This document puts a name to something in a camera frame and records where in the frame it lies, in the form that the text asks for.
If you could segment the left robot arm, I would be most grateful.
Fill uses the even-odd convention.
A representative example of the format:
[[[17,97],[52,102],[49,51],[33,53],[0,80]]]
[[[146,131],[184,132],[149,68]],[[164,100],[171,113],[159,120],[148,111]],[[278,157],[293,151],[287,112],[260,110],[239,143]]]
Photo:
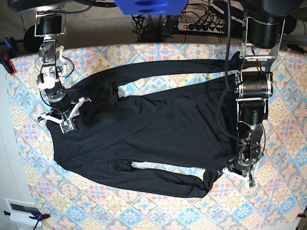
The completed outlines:
[[[257,186],[253,174],[264,154],[266,138],[262,122],[268,118],[268,100],[273,93],[271,66],[277,59],[282,43],[286,16],[293,12],[301,1],[293,4],[285,0],[242,0],[242,48],[243,53],[235,77],[234,86],[225,76],[217,117],[221,117],[222,104],[228,93],[236,94],[236,134],[231,134],[222,125],[220,129],[235,140],[236,153],[226,160],[222,172],[236,177],[247,188]]]

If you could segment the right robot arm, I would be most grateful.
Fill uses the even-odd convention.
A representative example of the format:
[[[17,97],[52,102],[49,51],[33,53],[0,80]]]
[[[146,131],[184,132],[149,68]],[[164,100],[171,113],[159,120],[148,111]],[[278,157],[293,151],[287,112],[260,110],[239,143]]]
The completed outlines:
[[[63,46],[57,45],[57,37],[65,34],[66,15],[65,0],[10,0],[12,10],[35,12],[34,36],[42,38],[38,57],[42,65],[37,77],[41,99],[51,107],[49,113],[42,113],[39,121],[49,120],[59,124],[63,134],[77,129],[75,118],[79,116],[80,107],[91,99],[81,97],[70,100],[68,90],[64,88],[67,74],[68,58],[63,56]]]

